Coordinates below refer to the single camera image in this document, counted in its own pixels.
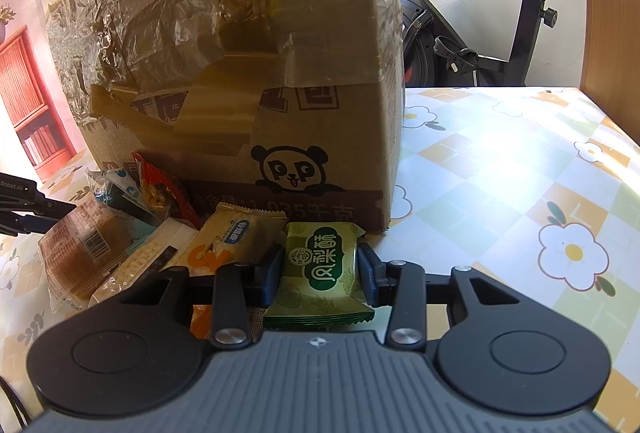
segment exercise bike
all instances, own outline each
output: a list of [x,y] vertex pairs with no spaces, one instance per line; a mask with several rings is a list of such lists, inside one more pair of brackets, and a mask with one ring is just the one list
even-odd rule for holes
[[558,12],[545,0],[522,0],[508,61],[469,49],[429,0],[400,0],[406,87],[524,86],[540,23]]

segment red snack package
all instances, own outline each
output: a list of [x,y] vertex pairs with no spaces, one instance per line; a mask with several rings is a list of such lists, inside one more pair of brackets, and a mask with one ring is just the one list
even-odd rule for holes
[[169,216],[188,220],[196,229],[200,229],[198,215],[189,203],[187,191],[180,181],[166,171],[156,168],[140,153],[133,152],[131,155],[138,166],[140,190],[156,217],[160,220]]

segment green snack package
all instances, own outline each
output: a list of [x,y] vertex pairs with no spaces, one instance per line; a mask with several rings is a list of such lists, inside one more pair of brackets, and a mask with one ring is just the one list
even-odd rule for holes
[[275,303],[267,328],[318,328],[371,321],[356,264],[364,234],[350,222],[291,222]]

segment panda ear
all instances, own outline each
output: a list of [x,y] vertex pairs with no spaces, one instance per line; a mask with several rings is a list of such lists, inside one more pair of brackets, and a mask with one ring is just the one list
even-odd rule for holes
[[306,149],[306,154],[310,158],[312,158],[316,164],[324,164],[329,160],[329,157],[327,157],[326,152],[318,146],[309,146]]
[[264,159],[269,155],[264,146],[254,146],[251,149],[251,158],[257,160],[258,162],[264,161]]

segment yellow flower center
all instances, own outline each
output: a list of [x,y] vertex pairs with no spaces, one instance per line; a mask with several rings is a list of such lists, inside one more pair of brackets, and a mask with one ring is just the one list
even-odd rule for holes
[[580,261],[582,259],[582,248],[575,245],[575,243],[570,243],[564,248],[564,254],[572,261]]

